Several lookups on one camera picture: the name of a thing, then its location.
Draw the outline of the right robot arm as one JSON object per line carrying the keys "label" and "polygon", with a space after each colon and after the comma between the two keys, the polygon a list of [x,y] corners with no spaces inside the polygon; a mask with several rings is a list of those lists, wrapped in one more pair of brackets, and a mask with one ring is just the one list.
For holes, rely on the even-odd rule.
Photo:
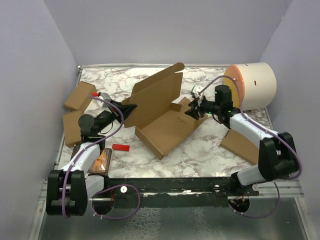
{"label": "right robot arm", "polygon": [[244,137],[258,148],[258,163],[232,174],[229,189],[240,196],[248,185],[271,182],[300,170],[292,136],[265,128],[233,106],[232,92],[227,85],[215,87],[215,100],[207,100],[204,89],[195,85],[191,90],[192,102],[186,115],[199,120],[210,114],[216,122],[223,124]]}

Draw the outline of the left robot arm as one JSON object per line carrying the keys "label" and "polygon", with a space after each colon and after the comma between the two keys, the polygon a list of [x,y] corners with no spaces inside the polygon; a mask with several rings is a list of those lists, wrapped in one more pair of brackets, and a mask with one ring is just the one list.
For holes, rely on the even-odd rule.
{"label": "left robot arm", "polygon": [[107,137],[100,132],[114,121],[123,125],[137,105],[124,105],[114,100],[104,103],[108,110],[96,117],[83,114],[79,118],[81,144],[78,152],[63,168],[52,170],[48,175],[46,213],[50,216],[83,216],[89,198],[95,194],[103,198],[110,193],[111,186],[103,176],[86,177],[86,173],[105,149]]}

